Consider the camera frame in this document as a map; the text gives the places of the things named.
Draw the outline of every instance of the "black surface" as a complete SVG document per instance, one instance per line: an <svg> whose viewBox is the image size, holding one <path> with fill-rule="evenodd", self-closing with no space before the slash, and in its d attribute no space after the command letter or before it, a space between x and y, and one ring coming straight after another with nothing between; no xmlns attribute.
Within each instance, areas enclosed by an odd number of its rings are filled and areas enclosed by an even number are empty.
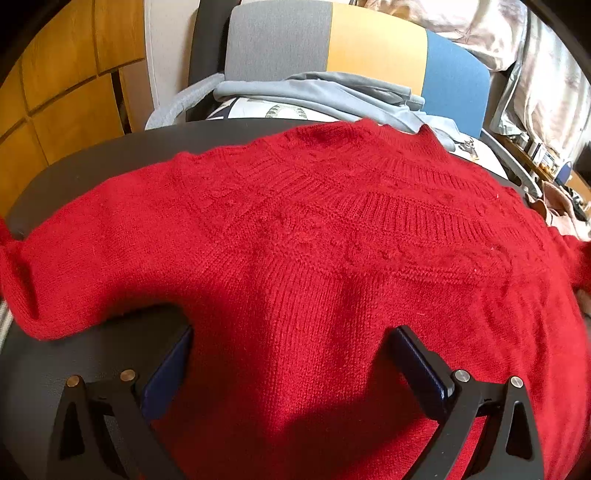
<svg viewBox="0 0 591 480"><path fill-rule="evenodd" d="M142 372L136 372L141 378ZM88 384L81 376L78 378L77 385L64 385L61 394L47 480L128 478L109 435L106 416L114 417L144 480L186 480L138 408L137 377L122 380L116 375Z"/></svg>
<svg viewBox="0 0 591 480"><path fill-rule="evenodd" d="M0 478L28 480L21 467L14 461L12 454L2 442L0 442Z"/></svg>
<svg viewBox="0 0 591 480"><path fill-rule="evenodd" d="M230 14L239 3L240 0L201 0L199 3L193 29L188 85L224 71ZM216 104L210 93L187 112L187 121L203 120Z"/></svg>
<svg viewBox="0 0 591 480"><path fill-rule="evenodd" d="M186 324L182 312L161 306L39 342L13 323L0 356L0 438L29 479L45 479L51 431L69 376L94 382L128 368L140 372Z"/></svg>
<svg viewBox="0 0 591 480"><path fill-rule="evenodd" d="M427 350L406 325L389 333L388 349L423 413L428 419L445 421L455 390L452 370L437 352Z"/></svg>
<svg viewBox="0 0 591 480"><path fill-rule="evenodd" d="M171 159L180 151L202 153L220 145L242 145L259 137L314 122L275 118L242 118L191 122L126 135L70 155L43 170L7 215L16 238L23 238L58 208L122 173ZM512 187L515 184L491 172Z"/></svg>

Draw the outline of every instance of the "sweater sleeve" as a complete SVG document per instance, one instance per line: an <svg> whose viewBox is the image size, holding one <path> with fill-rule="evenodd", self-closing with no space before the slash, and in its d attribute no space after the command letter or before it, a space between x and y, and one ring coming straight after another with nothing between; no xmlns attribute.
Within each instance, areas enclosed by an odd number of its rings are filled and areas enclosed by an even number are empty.
<svg viewBox="0 0 591 480"><path fill-rule="evenodd" d="M591 292L591 242L582 242L571 235L561 235L555 227L549 227L549 231L559 261L573 288Z"/></svg>
<svg viewBox="0 0 591 480"><path fill-rule="evenodd" d="M110 179L58 210L24 241L0 220L0 297L39 340L176 301L187 269L176 252L191 217L183 166L192 155ZM193 232L200 245L207 239Z"/></svg>

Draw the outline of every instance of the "gray fabric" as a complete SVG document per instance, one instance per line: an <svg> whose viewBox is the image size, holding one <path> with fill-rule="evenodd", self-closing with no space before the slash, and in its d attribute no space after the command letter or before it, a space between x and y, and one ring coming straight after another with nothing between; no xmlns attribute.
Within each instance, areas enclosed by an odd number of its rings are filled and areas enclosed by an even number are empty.
<svg viewBox="0 0 591 480"><path fill-rule="evenodd" d="M235 7L230 17L226 79L283 80L326 70L332 4L269 0Z"/></svg>
<svg viewBox="0 0 591 480"><path fill-rule="evenodd" d="M13 320L14 317L12 316L12 312L8 308L7 303L5 301L0 301L0 352L2 351L4 340L6 340L8 330L10 329Z"/></svg>
<svg viewBox="0 0 591 480"><path fill-rule="evenodd" d="M425 99L413 95L410 87L383 82L362 75L343 72L305 72L291 75L288 80L327 80L350 87L390 105L407 105L412 111L420 110Z"/></svg>
<svg viewBox="0 0 591 480"><path fill-rule="evenodd" d="M521 164L509 153L509 151L501 145L496 138L489 132L482 129L480 133L480 141L488 146L499 161L510 169L517 178L521 180L521 187L535 198L542 196L540 187L534 182L530 175L525 171Z"/></svg>
<svg viewBox="0 0 591 480"><path fill-rule="evenodd" d="M513 65L511 74L507 80L507 85L501 95L499 104L497 105L495 114L491 120L490 130L497 134L521 135L525 131L521 125L521 121L512 111L512 100L523 68L523 55L530 43L531 16L532 12L528 11L525 28L523 29L522 39L519 44L519 50L517 51L517 60L515 65Z"/></svg>
<svg viewBox="0 0 591 480"><path fill-rule="evenodd" d="M145 129L152 130L172 125L181 113L197 105L223 80L223 73L215 73L177 93L170 104L160 106L152 112Z"/></svg>
<svg viewBox="0 0 591 480"><path fill-rule="evenodd" d="M231 97L247 97L270 102L289 103L339 120L355 121L369 118L406 133L417 133L423 124L429 125L447 151L469 140L460 133L449 118L413 112L407 105L390 105L336 82L325 80L283 80L281 82L222 82L213 92L218 101Z"/></svg>

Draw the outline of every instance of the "red knitted sweater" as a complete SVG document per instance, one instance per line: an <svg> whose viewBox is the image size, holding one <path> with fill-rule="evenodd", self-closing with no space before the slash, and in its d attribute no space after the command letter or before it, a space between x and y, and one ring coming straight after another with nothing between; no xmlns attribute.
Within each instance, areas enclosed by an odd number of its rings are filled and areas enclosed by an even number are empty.
<svg viewBox="0 0 591 480"><path fill-rule="evenodd" d="M428 128L327 124L181 153L24 242L2 224L0 242L2 295L35 338L184 307L189 373L157 428L191 479L402 478L436 424L379 349L400 324L478 380L524 379L547 479L586 441L583 244Z"/></svg>

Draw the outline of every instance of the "clamp jaw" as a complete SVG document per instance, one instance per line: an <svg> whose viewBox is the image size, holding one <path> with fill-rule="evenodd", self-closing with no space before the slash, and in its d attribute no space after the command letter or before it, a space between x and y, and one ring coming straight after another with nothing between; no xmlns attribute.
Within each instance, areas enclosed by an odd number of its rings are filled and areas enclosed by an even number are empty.
<svg viewBox="0 0 591 480"><path fill-rule="evenodd" d="M523 381L479 382L452 371L408 326L387 334L388 352L406 377L425 415L439 427L403 480L444 480L457 460L476 417L487 421L465 480L542 480L543 459L530 399ZM66 381L51 436L48 480L122 480L105 416L115 417L133 460L146 480L185 477L149 427L134 370L85 384Z"/></svg>

